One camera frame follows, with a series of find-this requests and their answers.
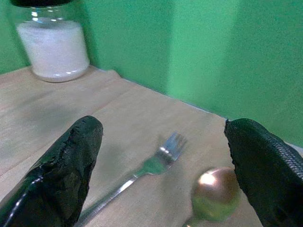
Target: metal fork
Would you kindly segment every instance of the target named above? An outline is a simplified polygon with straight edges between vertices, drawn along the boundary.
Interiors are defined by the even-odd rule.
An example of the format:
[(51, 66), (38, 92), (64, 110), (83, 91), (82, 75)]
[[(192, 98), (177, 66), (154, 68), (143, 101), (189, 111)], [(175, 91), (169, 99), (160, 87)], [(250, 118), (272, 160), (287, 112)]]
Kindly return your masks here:
[(157, 152), (147, 159), (140, 168), (135, 170), (120, 186), (116, 187), (101, 200), (97, 201), (88, 210), (81, 213), (74, 227), (83, 227), (89, 223), (108, 203), (117, 197), (126, 188), (132, 185), (138, 178), (144, 175), (160, 175), (168, 170), (182, 153), (186, 139), (173, 133), (166, 142), (160, 146)]

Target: fork handle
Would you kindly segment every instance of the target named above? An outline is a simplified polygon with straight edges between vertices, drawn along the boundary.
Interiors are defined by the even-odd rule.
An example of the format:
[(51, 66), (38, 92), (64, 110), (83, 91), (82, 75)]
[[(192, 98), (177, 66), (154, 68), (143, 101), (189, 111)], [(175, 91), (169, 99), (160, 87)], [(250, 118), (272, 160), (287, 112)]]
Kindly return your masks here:
[(83, 211), (76, 222), (74, 227), (83, 227), (89, 223), (106, 205), (108, 205), (114, 198), (116, 198), (120, 193), (122, 193), (126, 188), (131, 186), (138, 178), (145, 175), (146, 172), (141, 168), (128, 177), (122, 184), (110, 191), (102, 199), (95, 202), (91, 207)]

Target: glass jar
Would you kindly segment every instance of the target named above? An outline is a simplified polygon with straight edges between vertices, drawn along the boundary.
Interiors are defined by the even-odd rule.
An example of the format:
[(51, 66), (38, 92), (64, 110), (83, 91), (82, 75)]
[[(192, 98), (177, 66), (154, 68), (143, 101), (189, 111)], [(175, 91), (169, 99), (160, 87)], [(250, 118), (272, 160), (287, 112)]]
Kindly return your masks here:
[(39, 79), (64, 82), (89, 66), (83, 29), (73, 0), (11, 0), (13, 20)]

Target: black jar lid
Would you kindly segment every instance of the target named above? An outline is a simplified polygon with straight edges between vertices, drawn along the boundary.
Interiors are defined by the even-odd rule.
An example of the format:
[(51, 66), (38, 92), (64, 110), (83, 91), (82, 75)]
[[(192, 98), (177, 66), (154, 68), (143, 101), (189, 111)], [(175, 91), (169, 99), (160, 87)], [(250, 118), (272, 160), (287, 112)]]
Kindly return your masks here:
[(10, 0), (14, 6), (20, 7), (47, 7), (67, 4), (73, 0)]

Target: gold spoon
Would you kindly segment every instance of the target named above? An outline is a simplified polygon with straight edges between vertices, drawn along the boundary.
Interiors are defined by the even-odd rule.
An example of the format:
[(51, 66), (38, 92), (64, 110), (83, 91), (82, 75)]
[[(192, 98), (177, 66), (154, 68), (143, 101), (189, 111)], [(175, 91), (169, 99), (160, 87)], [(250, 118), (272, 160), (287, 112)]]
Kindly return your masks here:
[(240, 188), (230, 167), (212, 168), (195, 182), (192, 192), (193, 216), (183, 227), (196, 226), (201, 220), (224, 221), (236, 209)]

